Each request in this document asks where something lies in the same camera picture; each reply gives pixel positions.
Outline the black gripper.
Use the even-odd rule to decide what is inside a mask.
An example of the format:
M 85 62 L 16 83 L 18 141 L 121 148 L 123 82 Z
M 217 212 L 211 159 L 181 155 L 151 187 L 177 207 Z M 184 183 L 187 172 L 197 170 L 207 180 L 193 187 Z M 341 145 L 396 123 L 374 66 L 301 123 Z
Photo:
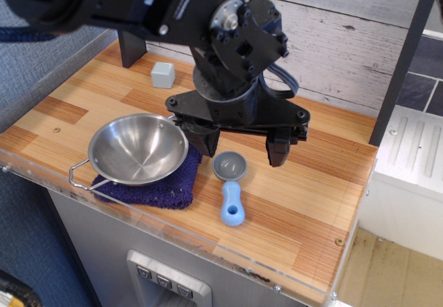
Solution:
M 195 90 L 170 96 L 168 111 L 190 144 L 212 158 L 221 131 L 266 136 L 272 167 L 282 166 L 291 143 L 306 141 L 310 114 L 300 106 L 269 95 L 258 81 L 238 92 L 223 93 L 203 75 L 194 75 Z

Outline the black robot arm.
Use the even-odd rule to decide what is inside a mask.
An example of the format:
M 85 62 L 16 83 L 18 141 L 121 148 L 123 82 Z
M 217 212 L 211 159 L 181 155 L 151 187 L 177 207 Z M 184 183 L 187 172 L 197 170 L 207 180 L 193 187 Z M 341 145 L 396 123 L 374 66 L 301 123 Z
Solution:
M 3 42 L 48 41 L 98 26 L 149 41 L 188 46 L 193 91 L 166 101 L 168 111 L 203 155 L 221 131 L 266 137 L 269 163 L 284 164 L 306 140 L 310 114 L 293 104 L 298 83 L 277 61 L 288 55 L 282 18 L 270 0 L 6 0 L 26 20 L 3 27 Z

